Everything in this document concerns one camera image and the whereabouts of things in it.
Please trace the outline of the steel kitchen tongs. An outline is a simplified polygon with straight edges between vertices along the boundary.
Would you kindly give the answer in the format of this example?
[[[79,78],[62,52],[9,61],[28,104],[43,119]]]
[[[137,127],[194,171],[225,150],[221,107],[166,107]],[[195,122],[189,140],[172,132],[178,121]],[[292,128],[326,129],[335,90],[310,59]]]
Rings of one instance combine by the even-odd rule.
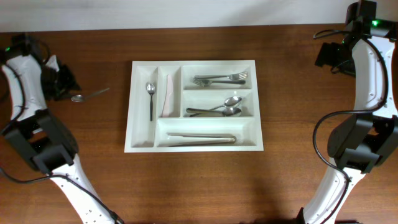
[[[180,140],[168,144],[168,147],[179,146],[206,146],[214,144],[234,144],[237,137],[232,134],[175,134],[169,133],[170,137],[178,137]]]

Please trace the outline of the small steel teaspoon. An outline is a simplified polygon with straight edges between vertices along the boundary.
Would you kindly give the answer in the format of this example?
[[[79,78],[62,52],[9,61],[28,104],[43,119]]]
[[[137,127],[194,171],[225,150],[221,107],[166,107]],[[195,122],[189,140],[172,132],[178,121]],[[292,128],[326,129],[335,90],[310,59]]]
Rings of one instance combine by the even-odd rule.
[[[153,121],[153,109],[154,109],[154,102],[153,96],[155,94],[155,85],[153,83],[147,83],[146,90],[150,95],[150,103],[149,103],[149,118],[150,121]]]

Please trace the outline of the large steel spoon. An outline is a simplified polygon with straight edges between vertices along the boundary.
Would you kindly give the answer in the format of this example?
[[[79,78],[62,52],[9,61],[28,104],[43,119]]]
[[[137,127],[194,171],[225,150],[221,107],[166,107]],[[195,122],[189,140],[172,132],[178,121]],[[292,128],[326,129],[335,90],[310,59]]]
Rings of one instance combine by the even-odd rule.
[[[203,110],[203,109],[195,109],[195,108],[187,108],[186,109],[187,113],[199,113],[199,114],[218,114],[224,117],[229,117],[229,116],[240,116],[242,113],[242,110],[240,108],[236,107],[231,107],[231,108],[226,108],[224,110]]]

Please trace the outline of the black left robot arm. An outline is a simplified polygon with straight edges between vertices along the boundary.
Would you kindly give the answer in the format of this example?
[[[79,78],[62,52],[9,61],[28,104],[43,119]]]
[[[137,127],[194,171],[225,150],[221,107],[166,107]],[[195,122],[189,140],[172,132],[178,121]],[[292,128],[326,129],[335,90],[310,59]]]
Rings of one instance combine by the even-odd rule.
[[[1,71],[12,102],[1,134],[31,169],[44,174],[36,181],[56,184],[83,223],[122,223],[84,173],[73,134],[46,104],[70,99],[70,91],[80,89],[74,74],[47,44],[26,34],[13,36],[1,50]]]

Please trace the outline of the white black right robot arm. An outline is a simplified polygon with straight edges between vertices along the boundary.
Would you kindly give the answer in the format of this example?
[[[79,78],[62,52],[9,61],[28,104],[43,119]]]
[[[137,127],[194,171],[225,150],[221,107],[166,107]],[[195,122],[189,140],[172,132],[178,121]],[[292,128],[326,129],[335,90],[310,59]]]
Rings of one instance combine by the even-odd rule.
[[[302,207],[296,223],[336,223],[336,216],[354,186],[383,164],[397,149],[397,108],[392,88],[392,56],[397,41],[396,22],[378,19],[374,1],[357,1],[347,8],[345,28],[327,29],[314,39],[342,34],[341,43],[324,43],[315,61],[332,73],[355,78],[353,110],[335,111],[328,118],[348,115],[328,138],[327,170],[311,201]]]

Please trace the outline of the pink plastic knife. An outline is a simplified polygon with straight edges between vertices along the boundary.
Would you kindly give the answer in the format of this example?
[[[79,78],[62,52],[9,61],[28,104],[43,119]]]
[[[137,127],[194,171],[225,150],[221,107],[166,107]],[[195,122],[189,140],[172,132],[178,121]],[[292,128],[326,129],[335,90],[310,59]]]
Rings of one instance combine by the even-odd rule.
[[[173,78],[171,75],[167,75],[167,87],[166,87],[166,93],[165,93],[165,100],[164,100],[164,106],[162,109],[162,117],[166,118],[170,114],[170,102],[171,102],[171,97],[174,92],[174,82]]]

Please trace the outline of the steel fork diagonal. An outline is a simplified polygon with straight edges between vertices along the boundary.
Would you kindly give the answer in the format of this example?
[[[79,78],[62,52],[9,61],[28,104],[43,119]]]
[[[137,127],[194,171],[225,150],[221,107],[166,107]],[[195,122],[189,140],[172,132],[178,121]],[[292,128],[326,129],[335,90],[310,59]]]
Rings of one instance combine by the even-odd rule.
[[[212,84],[232,84],[232,85],[244,85],[245,80],[235,80],[235,81],[212,81],[212,80],[201,80],[194,78],[192,82],[199,86],[210,86]]]

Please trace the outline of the steel fork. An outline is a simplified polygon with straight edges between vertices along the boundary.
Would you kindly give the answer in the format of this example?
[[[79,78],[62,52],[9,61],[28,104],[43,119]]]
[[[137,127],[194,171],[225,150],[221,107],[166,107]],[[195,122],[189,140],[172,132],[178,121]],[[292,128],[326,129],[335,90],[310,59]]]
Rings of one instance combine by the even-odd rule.
[[[237,81],[237,80],[244,80],[245,78],[248,77],[248,72],[240,72],[240,73],[234,73],[230,75],[195,75],[194,78],[196,79],[214,79],[214,78],[227,78],[232,81]]]

